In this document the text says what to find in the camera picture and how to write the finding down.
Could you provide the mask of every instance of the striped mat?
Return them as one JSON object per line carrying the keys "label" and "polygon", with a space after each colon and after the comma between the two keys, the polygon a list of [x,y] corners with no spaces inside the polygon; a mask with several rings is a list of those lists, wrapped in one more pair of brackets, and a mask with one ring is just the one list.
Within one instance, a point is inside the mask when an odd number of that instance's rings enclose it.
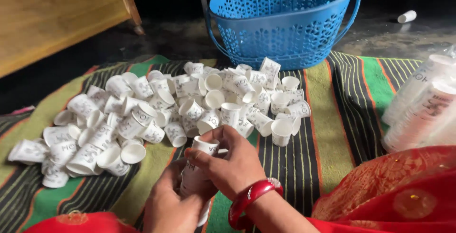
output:
{"label": "striped mat", "polygon": [[[187,61],[169,61],[157,55],[141,63],[118,62],[93,67],[47,96],[33,111],[0,117],[0,156],[6,160],[21,139],[40,137],[54,116],[75,95],[93,84],[104,88],[107,79],[123,72],[143,76],[151,70],[183,74]],[[215,59],[200,60],[223,68]],[[380,138],[386,126],[380,123],[386,105],[421,61],[351,56],[332,52],[315,67],[280,72],[279,77],[301,80],[312,116],[303,119],[300,132],[288,147],[272,145],[271,137],[257,131],[248,138],[256,146],[266,175],[280,179],[284,198],[310,216],[321,194],[330,192],[355,166],[383,155]],[[43,188],[40,165],[0,165],[0,232],[21,232],[39,221],[73,210],[112,211],[126,223],[142,228],[143,205],[151,187],[171,161],[183,157],[182,148],[168,140],[148,144],[147,156],[123,177],[103,173],[99,177],[72,178],[59,189]],[[208,222],[197,232],[231,232],[228,207],[221,193],[213,198]]]}

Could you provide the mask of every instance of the red sari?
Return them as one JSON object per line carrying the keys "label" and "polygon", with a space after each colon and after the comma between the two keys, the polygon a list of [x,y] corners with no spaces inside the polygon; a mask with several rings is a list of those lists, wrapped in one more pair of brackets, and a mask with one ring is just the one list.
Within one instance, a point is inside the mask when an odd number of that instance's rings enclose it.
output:
{"label": "red sari", "polygon": [[[308,220],[322,233],[456,232],[456,146],[388,154],[351,171]],[[112,213],[66,214],[26,233],[133,233]]]}

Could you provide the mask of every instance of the concrete floor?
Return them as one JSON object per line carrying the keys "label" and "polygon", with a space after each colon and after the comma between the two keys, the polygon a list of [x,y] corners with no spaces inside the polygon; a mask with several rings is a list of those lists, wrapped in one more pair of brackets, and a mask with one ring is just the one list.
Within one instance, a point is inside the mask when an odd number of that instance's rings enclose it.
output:
{"label": "concrete floor", "polygon": [[[123,23],[0,79],[0,114],[37,104],[101,63],[131,61],[148,54],[171,60],[229,61],[207,36],[199,0],[136,0],[136,4],[146,35],[136,35],[128,23]],[[333,50],[425,59],[456,43],[454,4],[455,0],[362,0],[354,24]],[[417,19],[403,25],[395,23],[394,19],[408,9],[417,11]],[[345,20],[350,14],[349,8]],[[42,89],[31,92],[31,85]]]}

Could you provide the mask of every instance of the red bangle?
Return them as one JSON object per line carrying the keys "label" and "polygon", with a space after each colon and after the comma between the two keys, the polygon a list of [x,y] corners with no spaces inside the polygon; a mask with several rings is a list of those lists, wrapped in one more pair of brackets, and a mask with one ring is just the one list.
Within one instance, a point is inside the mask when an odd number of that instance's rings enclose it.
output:
{"label": "red bangle", "polygon": [[279,180],[276,178],[267,178],[255,182],[250,188],[237,195],[229,208],[228,222],[230,226],[235,230],[243,230],[252,226],[253,223],[247,216],[240,217],[242,212],[249,204],[271,190],[277,191],[279,195],[282,195],[284,192]]}

